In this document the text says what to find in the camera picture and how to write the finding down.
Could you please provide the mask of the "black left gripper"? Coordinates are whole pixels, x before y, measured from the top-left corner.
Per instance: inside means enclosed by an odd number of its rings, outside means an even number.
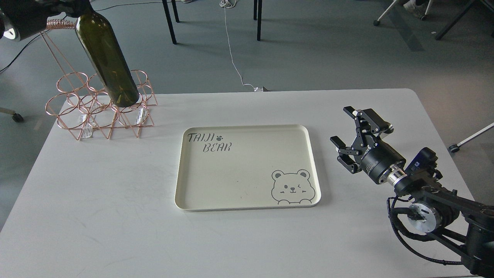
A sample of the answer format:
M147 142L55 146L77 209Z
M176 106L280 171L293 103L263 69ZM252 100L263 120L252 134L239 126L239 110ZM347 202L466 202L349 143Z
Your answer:
M72 18L79 18L84 14L91 14L94 9L90 0L43 0L45 19L65 13Z

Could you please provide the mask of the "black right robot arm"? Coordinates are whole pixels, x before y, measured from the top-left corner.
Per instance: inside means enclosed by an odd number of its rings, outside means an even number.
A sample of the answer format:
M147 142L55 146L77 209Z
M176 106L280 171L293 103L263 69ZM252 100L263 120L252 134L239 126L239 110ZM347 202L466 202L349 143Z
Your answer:
M418 257L422 254L403 237L415 241L438 241L457 253L460 261L425 260L438 264L461 264L473 275L492 278L494 268L493 207L457 195L440 183L437 156L425 147L405 167L405 158L383 141L393 127L373 109L344 107L356 124L356 138L346 146L337 136L337 160L355 174L360 171L376 184L390 183L395 197L387 199L388 218L399 241Z

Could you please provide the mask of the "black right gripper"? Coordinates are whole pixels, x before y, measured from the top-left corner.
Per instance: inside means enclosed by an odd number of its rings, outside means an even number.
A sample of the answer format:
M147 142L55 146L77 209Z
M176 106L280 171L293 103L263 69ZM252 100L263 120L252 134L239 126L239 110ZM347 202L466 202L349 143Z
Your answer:
M352 174L363 171L374 183L384 183L384 172L393 165L402 167L406 162L402 155L382 141L394 132L393 125L370 108L356 110L346 106L343 110L356 124L356 137L351 147L347 147L338 136L330 138L338 152L337 160ZM358 162L351 156L358 157Z

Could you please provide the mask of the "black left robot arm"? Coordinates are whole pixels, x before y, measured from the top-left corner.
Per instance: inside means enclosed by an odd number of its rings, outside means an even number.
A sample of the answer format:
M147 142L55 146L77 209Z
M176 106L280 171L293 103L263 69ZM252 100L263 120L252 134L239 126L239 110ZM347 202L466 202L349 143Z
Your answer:
M21 41L46 30L48 18L65 13L77 18L92 10L89 0L2 0L1 37Z

